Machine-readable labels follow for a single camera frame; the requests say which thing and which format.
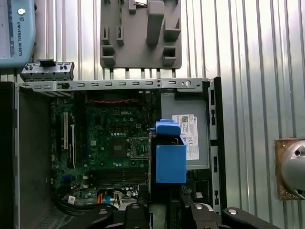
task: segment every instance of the computer case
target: computer case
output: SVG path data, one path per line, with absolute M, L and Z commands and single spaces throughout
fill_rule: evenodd
M 75 82 L 0 82 L 0 227 L 57 229 L 73 220 L 51 200 L 50 100 L 77 91 L 160 94 L 161 117 L 198 119 L 199 159 L 187 161 L 195 200 L 226 208 L 220 77 Z

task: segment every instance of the red cable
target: red cable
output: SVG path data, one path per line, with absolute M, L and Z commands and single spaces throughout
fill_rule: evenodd
M 119 101 L 101 101 L 101 100 L 88 100 L 89 102 L 96 103 L 96 104 L 122 104 L 122 103 L 128 103 L 128 102 L 137 102 L 138 100 L 135 99 L 125 99 L 125 100 L 119 100 Z

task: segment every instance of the barcode label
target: barcode label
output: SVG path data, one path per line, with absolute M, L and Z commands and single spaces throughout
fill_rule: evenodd
M 68 203 L 69 203 L 69 204 L 74 204 L 74 202 L 75 202 L 75 197 L 69 196 L 69 198 L 68 198 Z
M 186 160 L 199 159 L 197 117 L 193 114 L 173 115 L 174 122 L 179 123 L 181 136 L 186 142 Z

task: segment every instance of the bolt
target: bolt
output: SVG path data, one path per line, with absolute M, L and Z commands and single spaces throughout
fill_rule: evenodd
M 108 212 L 106 211 L 106 209 L 101 209 L 100 212 L 99 212 L 100 215 L 105 215 L 107 213 Z
M 132 206 L 132 209 L 138 209 L 138 208 L 140 208 L 139 205 L 133 205 Z
M 202 205 L 200 205 L 200 204 L 195 204 L 195 208 L 197 208 L 197 209 L 203 209 Z
M 24 8 L 19 8 L 17 12 L 18 12 L 19 15 L 24 15 L 25 14 L 25 9 Z
M 235 211 L 234 209 L 229 209 L 228 212 L 229 212 L 231 215 L 236 215 L 236 214 L 237 214 L 237 211 Z

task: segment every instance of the motherboard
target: motherboard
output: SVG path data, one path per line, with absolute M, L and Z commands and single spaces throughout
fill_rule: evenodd
M 159 96 L 152 92 L 74 92 L 54 98 L 54 192 L 78 204 L 106 201 L 112 195 L 108 190 L 136 197 L 147 183 L 149 130 L 159 118 L 159 106 Z

